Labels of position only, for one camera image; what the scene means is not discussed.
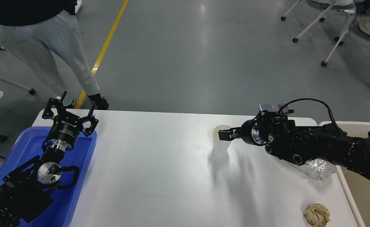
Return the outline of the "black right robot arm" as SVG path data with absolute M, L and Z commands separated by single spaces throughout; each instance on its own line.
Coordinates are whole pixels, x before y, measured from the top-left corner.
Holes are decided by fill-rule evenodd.
M 329 124 L 296 126 L 294 120 L 288 119 L 294 110 L 284 104 L 276 111 L 260 110 L 240 127 L 219 130 L 219 139 L 241 138 L 247 144 L 264 146 L 268 154 L 297 166 L 322 159 L 370 180 L 370 131 L 367 138 L 348 136 L 338 127 L 329 105 L 320 103 L 327 108 Z

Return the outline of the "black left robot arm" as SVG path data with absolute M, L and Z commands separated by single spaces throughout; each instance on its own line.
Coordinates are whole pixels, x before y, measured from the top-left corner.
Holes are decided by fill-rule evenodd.
M 41 156 L 37 155 L 3 177 L 0 186 L 0 227 L 17 227 L 20 219 L 27 223 L 37 218 L 52 203 L 55 190 L 66 190 L 77 184 L 78 166 L 60 166 L 65 152 L 72 150 L 79 134 L 89 137 L 95 131 L 98 119 L 93 115 L 80 117 L 63 105 L 67 92 L 61 98 L 50 98 L 43 111 L 43 119 L 53 125 L 43 141 Z

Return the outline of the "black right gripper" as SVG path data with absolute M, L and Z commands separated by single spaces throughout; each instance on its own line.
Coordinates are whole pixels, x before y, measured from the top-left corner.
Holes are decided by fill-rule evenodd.
M 256 120 L 247 120 L 242 124 L 242 127 L 219 127 L 218 131 L 219 140 L 222 141 L 232 141 L 241 138 L 250 145 L 264 146 L 267 144 L 259 134 Z

